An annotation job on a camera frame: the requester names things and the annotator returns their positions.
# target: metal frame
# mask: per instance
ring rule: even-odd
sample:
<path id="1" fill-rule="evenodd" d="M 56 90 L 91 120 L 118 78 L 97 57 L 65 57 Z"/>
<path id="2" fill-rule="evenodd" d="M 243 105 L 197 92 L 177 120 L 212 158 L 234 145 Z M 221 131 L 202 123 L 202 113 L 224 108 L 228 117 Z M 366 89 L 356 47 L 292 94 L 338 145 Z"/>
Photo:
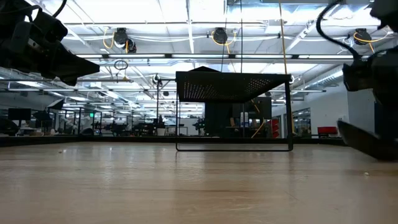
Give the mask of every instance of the metal frame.
<path id="1" fill-rule="evenodd" d="M 159 82 L 160 81 L 175 81 L 174 79 L 160 79 L 157 83 L 157 99 L 156 99 L 156 115 L 159 118 Z M 178 94 L 177 100 L 175 101 L 175 149 L 178 152 L 290 152 L 293 151 L 293 124 L 292 124 L 292 104 L 290 95 L 290 84 L 285 82 L 285 94 L 286 94 L 286 114 L 287 114 L 287 149 L 286 150 L 274 150 L 274 149 L 263 149 L 263 150 L 220 150 L 220 149 L 179 149 L 179 137 L 178 137 Z"/>

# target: wooden table surface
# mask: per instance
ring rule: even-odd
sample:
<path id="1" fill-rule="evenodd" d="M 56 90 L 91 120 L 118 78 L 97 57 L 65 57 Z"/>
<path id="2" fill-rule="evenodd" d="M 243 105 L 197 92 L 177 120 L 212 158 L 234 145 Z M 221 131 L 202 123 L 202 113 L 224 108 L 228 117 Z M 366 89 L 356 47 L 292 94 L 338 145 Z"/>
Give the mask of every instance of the wooden table surface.
<path id="1" fill-rule="evenodd" d="M 0 223 L 396 224 L 398 165 L 320 145 L 178 154 L 173 144 L 5 147 Z"/>

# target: black metal frame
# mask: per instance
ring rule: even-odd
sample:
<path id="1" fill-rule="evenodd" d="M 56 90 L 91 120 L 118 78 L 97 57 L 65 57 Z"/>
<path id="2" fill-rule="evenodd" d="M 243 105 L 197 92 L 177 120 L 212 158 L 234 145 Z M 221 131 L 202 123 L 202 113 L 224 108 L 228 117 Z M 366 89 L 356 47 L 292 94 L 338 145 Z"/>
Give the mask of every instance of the black metal frame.
<path id="1" fill-rule="evenodd" d="M 174 79 L 160 79 L 159 81 L 176 81 Z M 175 149 L 178 152 L 290 152 L 293 151 L 293 124 L 292 124 L 292 104 L 290 95 L 290 83 L 285 82 L 285 94 L 286 94 L 286 115 L 287 115 L 287 149 L 286 150 L 275 150 L 275 149 L 262 149 L 262 150 L 220 150 L 220 149 L 179 149 L 179 136 L 178 136 L 178 94 L 176 94 L 175 101 Z M 156 115 L 159 118 L 159 82 L 157 83 L 157 106 Z"/>

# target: perforated panel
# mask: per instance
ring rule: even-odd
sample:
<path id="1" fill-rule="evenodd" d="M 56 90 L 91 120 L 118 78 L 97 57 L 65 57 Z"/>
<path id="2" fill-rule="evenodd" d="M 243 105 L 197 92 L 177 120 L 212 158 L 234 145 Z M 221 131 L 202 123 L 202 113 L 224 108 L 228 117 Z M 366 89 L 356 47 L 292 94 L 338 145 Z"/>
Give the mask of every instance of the perforated panel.
<path id="1" fill-rule="evenodd" d="M 182 102 L 244 103 L 288 82 L 290 75 L 177 72 L 177 92 Z"/>

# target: ceiling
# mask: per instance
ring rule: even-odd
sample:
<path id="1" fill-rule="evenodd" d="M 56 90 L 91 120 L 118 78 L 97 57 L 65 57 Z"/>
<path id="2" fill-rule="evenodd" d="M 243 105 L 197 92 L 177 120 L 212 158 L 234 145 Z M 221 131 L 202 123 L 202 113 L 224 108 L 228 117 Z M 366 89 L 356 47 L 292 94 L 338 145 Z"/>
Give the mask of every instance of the ceiling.
<path id="1" fill-rule="evenodd" d="M 31 4 L 40 4 L 44 11 L 53 14 L 61 5 L 61 0 L 30 0 Z M 69 34 L 62 43 L 74 54 L 124 54 L 122 49 L 115 45 L 110 49 L 104 46 L 111 45 L 112 33 L 118 27 L 127 28 L 128 36 L 137 46 L 137 54 L 272 54 L 282 55 L 285 45 L 289 55 L 349 55 L 340 46 L 323 40 L 315 29 L 314 20 L 326 7 L 328 1 L 312 0 L 282 0 L 282 17 L 284 23 L 284 38 L 281 38 L 280 11 L 275 0 L 69 0 L 64 10 L 57 17 L 68 28 Z M 356 28 L 366 28 L 375 42 L 375 50 L 384 45 L 394 43 L 396 37 L 388 30 L 377 30 L 379 21 L 369 15 L 367 0 L 348 0 L 347 5 L 333 8 L 322 22 L 323 30 L 328 35 L 348 44 L 353 43 L 353 38 L 345 40 L 348 34 L 354 34 Z M 228 34 L 227 49 L 217 45 L 211 38 L 211 33 L 217 27 L 226 28 Z M 368 45 L 353 45 L 361 54 L 371 54 Z M 135 104 L 136 108 L 148 108 L 148 103 L 156 99 L 155 92 L 144 93 L 144 89 L 154 89 L 152 77 L 158 74 L 160 78 L 175 78 L 176 71 L 187 71 L 200 66 L 210 67 L 223 72 L 244 73 L 285 73 L 282 58 L 279 60 L 245 59 L 240 60 L 211 59 L 211 58 L 151 58 L 142 57 L 124 59 L 130 65 L 125 71 L 118 71 L 113 67 L 116 58 L 98 59 L 89 58 L 101 64 L 101 71 L 87 75 L 81 79 L 89 82 L 79 82 L 74 88 L 79 89 L 112 89 L 116 95 L 104 96 L 97 92 L 84 94 L 53 91 L 64 96 L 79 96 L 86 98 L 87 102 L 104 103 L 107 98 L 115 98 L 109 103 Z M 327 71 L 343 63 L 342 60 L 288 60 L 287 72 L 295 77 L 293 88 L 308 85 L 319 81 Z M 129 82 L 120 81 L 123 77 Z M 13 84 L 16 88 L 27 88 L 21 83 Z M 62 83 L 39 83 L 42 88 L 70 88 Z M 176 98 L 175 82 L 170 82 L 164 87 L 169 91 L 169 96 L 160 94 L 165 113 L 172 113 L 170 106 Z M 324 86 L 320 82 L 317 88 Z M 136 92 L 123 92 L 117 89 L 132 89 Z M 280 99 L 280 94 L 274 94 L 274 99 Z M 304 94 L 294 96 L 298 100 Z M 193 110 L 190 104 L 182 105 L 190 114 L 200 115 L 203 107 L 200 104 Z M 112 110 L 128 109 L 128 106 L 112 106 Z"/>

